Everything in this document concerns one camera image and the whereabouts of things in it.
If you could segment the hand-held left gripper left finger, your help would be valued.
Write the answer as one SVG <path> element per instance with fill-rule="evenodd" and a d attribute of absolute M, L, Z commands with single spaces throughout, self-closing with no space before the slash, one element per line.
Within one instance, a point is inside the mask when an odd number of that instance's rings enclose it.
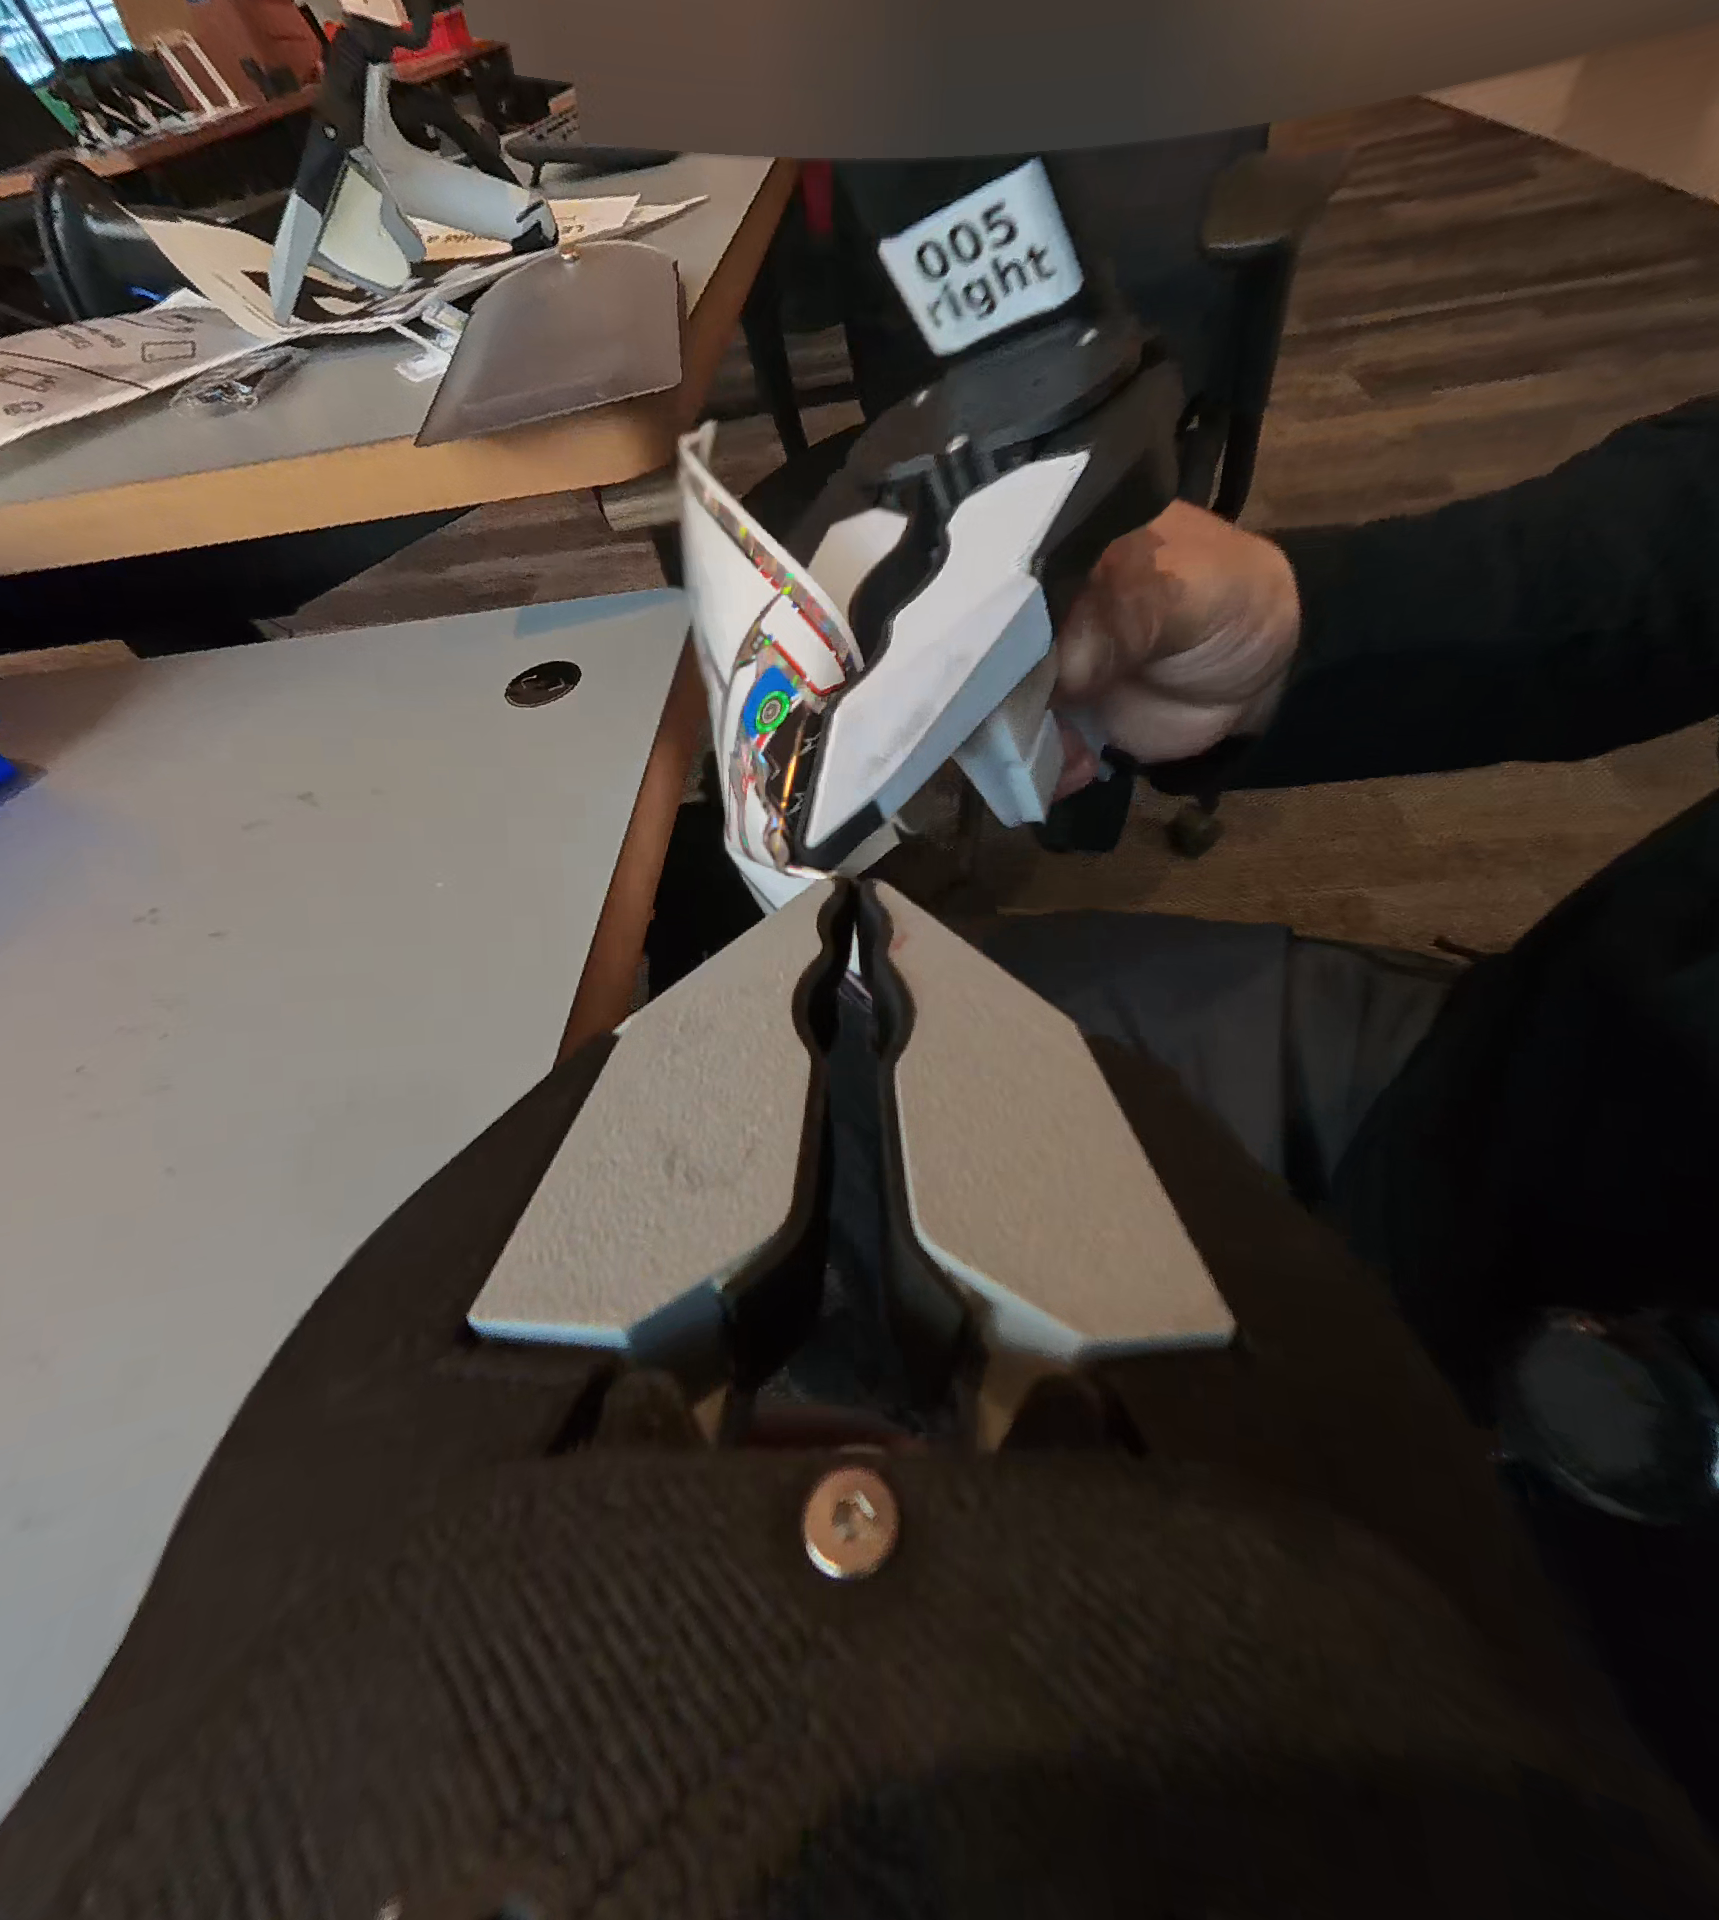
<path fill-rule="evenodd" d="M 823 1306 L 855 891 L 816 880 L 618 1031 L 468 1308 L 632 1364 L 781 1364 Z"/>

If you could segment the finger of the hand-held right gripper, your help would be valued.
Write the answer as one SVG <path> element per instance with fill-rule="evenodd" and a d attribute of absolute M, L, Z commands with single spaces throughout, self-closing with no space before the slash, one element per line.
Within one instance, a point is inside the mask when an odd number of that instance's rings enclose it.
<path fill-rule="evenodd" d="M 942 521 L 930 581 L 893 611 L 886 644 L 830 707 L 802 816 L 802 865 L 832 872 L 958 760 L 1004 826 L 1048 816 L 1063 742 L 1048 716 L 1053 619 L 1037 577 L 1088 448 L 974 488 Z"/>
<path fill-rule="evenodd" d="M 825 532 L 807 570 L 832 611 L 844 614 L 871 681 L 913 688 L 937 674 L 930 663 L 935 626 L 916 611 L 937 574 L 935 511 L 851 514 Z"/>

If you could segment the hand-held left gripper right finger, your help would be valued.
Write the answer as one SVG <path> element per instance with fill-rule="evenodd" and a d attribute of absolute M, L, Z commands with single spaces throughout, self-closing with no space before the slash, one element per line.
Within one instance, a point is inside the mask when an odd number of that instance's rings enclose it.
<path fill-rule="evenodd" d="M 993 1452 L 1035 1387 L 1228 1352 L 1237 1320 L 1086 1036 L 886 882 L 858 886 L 881 1276 L 914 1396 Z"/>

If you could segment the holographic sticker sheet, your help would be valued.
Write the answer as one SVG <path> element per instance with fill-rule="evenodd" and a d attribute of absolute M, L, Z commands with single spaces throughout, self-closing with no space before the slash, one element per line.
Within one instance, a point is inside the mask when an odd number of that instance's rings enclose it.
<path fill-rule="evenodd" d="M 727 861 L 765 916 L 825 875 L 807 802 L 825 721 L 862 672 L 846 616 L 715 474 L 716 425 L 676 451 L 680 558 Z"/>

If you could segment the person's right forearm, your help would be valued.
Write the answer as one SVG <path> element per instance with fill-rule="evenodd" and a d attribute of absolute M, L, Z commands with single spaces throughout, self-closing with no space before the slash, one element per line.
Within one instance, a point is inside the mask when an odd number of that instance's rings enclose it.
<path fill-rule="evenodd" d="M 1719 395 L 1507 488 L 1279 544 L 1298 651 L 1228 788 L 1577 761 L 1719 721 Z"/>

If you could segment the grey desk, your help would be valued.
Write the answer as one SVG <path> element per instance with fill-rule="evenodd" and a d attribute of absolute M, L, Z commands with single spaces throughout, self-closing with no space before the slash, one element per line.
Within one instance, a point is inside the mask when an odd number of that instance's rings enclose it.
<path fill-rule="evenodd" d="M 552 1066 L 683 632 L 657 588 L 0 681 L 0 1816 L 278 1341 Z"/>

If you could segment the tan desk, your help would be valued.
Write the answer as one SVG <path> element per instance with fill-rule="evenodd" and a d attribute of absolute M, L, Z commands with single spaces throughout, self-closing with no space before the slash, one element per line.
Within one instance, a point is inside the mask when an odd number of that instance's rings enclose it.
<path fill-rule="evenodd" d="M 702 204 L 648 231 L 685 294 L 680 386 L 420 446 L 431 393 L 401 343 L 333 343 L 262 404 L 192 418 L 147 399 L 0 448 L 0 577 L 602 488 L 664 467 L 727 355 L 786 208 L 792 159 L 681 155 L 615 187 Z"/>

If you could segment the person's right hand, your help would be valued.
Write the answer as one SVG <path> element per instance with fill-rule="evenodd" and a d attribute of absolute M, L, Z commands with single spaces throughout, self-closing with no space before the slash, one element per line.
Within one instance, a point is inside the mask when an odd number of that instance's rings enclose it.
<path fill-rule="evenodd" d="M 1102 744 L 1177 761 L 1270 723 L 1303 611 L 1284 555 L 1184 500 L 1116 537 L 1055 633 L 1063 798 L 1100 775 Z"/>

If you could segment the grey plastic sheet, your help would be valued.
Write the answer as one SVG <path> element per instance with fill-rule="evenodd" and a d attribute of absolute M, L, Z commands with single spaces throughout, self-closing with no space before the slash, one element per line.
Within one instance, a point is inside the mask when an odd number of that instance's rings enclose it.
<path fill-rule="evenodd" d="M 680 271 L 643 241 L 532 255 L 471 306 L 415 444 L 471 441 L 671 393 L 681 379 Z"/>

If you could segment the grey and black tool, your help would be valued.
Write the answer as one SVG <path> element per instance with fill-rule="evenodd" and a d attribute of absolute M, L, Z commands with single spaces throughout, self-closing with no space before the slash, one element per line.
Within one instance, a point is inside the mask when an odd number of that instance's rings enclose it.
<path fill-rule="evenodd" d="M 427 255 L 418 222 L 506 243 L 515 255 L 559 246 L 546 196 L 446 97 L 431 94 L 411 115 L 418 131 L 446 138 L 459 159 L 399 127 L 390 104 L 392 57 L 425 48 L 436 8 L 432 1 L 343 3 L 273 243 L 277 325 L 294 322 L 312 273 L 375 295 L 404 288 Z"/>

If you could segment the person's black shoe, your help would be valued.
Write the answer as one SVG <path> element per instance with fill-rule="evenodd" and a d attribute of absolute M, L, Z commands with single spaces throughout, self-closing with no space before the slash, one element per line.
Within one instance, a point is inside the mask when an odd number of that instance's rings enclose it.
<path fill-rule="evenodd" d="M 1682 1525 L 1719 1501 L 1719 1397 L 1664 1331 L 1554 1308 L 1494 1387 L 1510 1471 L 1614 1520 Z"/>

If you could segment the printed paper sheets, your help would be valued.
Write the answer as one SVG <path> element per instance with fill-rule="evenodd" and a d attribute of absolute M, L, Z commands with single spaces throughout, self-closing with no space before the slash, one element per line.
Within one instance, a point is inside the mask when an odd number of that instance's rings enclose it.
<path fill-rule="evenodd" d="M 340 271 L 303 273 L 291 320 L 271 306 L 275 248 L 247 231 L 159 217 L 140 239 L 164 257 L 180 285 L 103 318 L 73 318 L 0 339 L 0 448 L 31 434 L 122 407 L 196 376 L 234 371 L 271 348 L 308 348 L 336 337 L 397 336 L 452 348 L 462 301 L 546 266 L 555 252 L 515 255 L 506 241 L 420 224 L 432 248 L 390 292 Z"/>

